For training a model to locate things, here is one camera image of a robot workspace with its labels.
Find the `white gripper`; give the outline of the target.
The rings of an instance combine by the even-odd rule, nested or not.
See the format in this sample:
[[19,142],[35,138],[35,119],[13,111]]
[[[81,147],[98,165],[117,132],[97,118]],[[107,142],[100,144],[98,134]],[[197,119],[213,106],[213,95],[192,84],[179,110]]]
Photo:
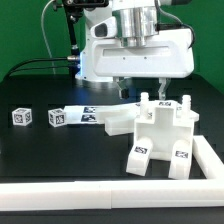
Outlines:
[[129,89],[120,77],[159,79],[159,99],[166,99],[170,78],[184,78],[194,70],[192,34],[189,28],[159,31],[143,46],[123,46],[117,37],[117,21],[110,17],[90,29],[92,67],[97,76],[114,77],[119,97],[127,99]]

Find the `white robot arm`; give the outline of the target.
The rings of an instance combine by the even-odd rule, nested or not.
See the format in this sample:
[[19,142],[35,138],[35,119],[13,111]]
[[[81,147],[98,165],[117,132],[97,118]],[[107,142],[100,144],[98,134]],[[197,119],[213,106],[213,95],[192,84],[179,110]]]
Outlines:
[[80,56],[79,83],[115,86],[126,98],[128,78],[157,78],[161,100],[173,78],[194,70],[194,30],[163,5],[191,0],[109,0],[105,8],[85,8],[86,44]]

